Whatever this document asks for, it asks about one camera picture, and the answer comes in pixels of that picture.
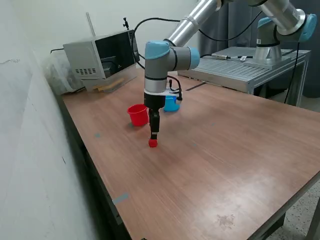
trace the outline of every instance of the floor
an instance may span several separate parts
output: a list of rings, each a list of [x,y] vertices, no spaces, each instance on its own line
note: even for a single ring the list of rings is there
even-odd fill
[[[274,96],[277,102],[284,102],[286,93]],[[320,113],[320,98],[303,97],[301,106],[304,109]],[[267,240],[304,240],[314,215],[320,196],[320,181],[316,183],[286,213],[283,227],[279,228]]]

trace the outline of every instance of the white wall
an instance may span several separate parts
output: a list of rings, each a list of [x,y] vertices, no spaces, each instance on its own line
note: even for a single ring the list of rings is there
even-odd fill
[[[43,64],[51,49],[82,38],[91,31],[86,12],[90,13],[96,35],[123,31],[123,18],[130,28],[143,19],[162,17],[180,20],[197,4],[197,0],[11,0],[35,55]],[[136,36],[138,48],[144,55],[149,40],[162,40],[176,23],[150,21],[140,26]],[[193,37],[189,46],[197,47]]]
[[[100,239],[82,155],[9,0],[0,0],[0,35],[0,239]]]

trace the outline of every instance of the metal cylinder arm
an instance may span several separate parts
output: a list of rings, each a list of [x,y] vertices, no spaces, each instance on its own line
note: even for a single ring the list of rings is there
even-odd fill
[[[167,38],[146,44],[144,104],[149,108],[151,139],[157,139],[159,109],[164,107],[166,96],[178,96],[175,91],[167,89],[168,72],[194,69],[200,62],[199,52],[195,48],[183,46],[214,12],[232,1],[200,0]],[[305,42],[314,33],[317,16],[296,9],[290,0],[247,1],[251,7],[259,7],[267,15],[258,24],[254,61],[281,60],[280,41]]]

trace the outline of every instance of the red cup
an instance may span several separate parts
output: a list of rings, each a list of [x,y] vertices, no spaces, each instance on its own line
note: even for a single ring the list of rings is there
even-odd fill
[[[133,105],[128,108],[127,112],[130,115],[132,125],[135,127],[146,125],[149,122],[147,107],[144,104]]]

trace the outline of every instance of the blue joint cap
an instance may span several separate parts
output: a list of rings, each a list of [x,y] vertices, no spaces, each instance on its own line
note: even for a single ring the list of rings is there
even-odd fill
[[[317,15],[309,14],[307,16],[304,27],[302,29],[299,42],[308,41],[311,38],[311,36],[314,34],[316,26],[317,26]]]
[[[270,17],[264,17],[264,18],[261,18],[258,22],[258,27],[257,28],[260,28],[261,26],[267,24],[267,23],[270,23],[272,22],[271,18]]]
[[[189,69],[195,69],[200,63],[200,53],[195,47],[188,47],[191,53],[191,61]]]
[[[148,41],[145,45],[144,57],[146,60],[158,59],[170,52],[166,41]]]

